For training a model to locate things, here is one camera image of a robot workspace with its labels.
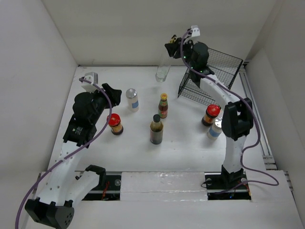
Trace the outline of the clear glass oil bottle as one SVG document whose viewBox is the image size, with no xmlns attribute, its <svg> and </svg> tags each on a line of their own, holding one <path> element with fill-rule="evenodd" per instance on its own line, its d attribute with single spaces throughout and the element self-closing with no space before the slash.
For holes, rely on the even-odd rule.
<svg viewBox="0 0 305 229">
<path fill-rule="evenodd" d="M 171 58 L 172 57 L 169 57 L 168 52 L 167 52 L 166 48 L 164 47 L 164 51 L 160 58 L 160 63 L 158 65 L 158 68 L 157 68 L 157 71 L 155 74 L 156 81 L 164 82 L 166 80 L 169 69 L 171 67 L 171 64 L 170 64 Z"/>
</svg>

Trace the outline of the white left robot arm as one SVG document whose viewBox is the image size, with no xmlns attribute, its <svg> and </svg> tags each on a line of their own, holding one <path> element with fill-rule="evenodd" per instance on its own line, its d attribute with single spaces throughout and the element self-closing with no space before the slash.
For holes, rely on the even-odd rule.
<svg viewBox="0 0 305 229">
<path fill-rule="evenodd" d="M 63 136 L 57 162 L 43 174 L 48 177 L 35 199 L 28 199 L 25 210 L 36 223 L 54 229 L 66 229 L 74 217 L 75 207 L 92 189 L 106 185 L 106 170 L 89 165 L 80 177 L 74 172 L 90 144 L 101 133 L 96 124 L 105 109 L 109 111 L 121 102 L 122 91 L 107 83 L 101 87 L 87 83 L 88 88 L 75 96 L 73 115 Z"/>
</svg>

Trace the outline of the dark soy sauce bottle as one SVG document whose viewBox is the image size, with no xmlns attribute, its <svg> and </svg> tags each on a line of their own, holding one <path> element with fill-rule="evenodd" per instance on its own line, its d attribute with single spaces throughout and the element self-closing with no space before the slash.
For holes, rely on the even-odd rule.
<svg viewBox="0 0 305 229">
<path fill-rule="evenodd" d="M 158 114 L 153 116 L 153 120 L 150 124 L 150 141 L 154 145 L 158 145 L 163 140 L 163 123 L 161 117 Z"/>
</svg>

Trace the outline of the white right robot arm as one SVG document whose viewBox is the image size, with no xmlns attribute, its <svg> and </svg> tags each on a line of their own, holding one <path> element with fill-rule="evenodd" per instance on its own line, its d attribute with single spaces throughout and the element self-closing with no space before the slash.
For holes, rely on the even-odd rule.
<svg viewBox="0 0 305 229">
<path fill-rule="evenodd" d="M 202 42 L 194 43 L 191 35 L 185 38 L 173 36 L 165 44 L 168 55 L 181 58 L 189 70 L 192 82 L 208 93 L 223 111 L 222 132 L 226 136 L 225 158 L 221 173 L 206 175 L 205 183 L 216 194 L 229 192 L 245 184 L 243 168 L 244 144 L 254 126 L 252 101 L 230 91 L 208 65 L 208 47 Z"/>
</svg>

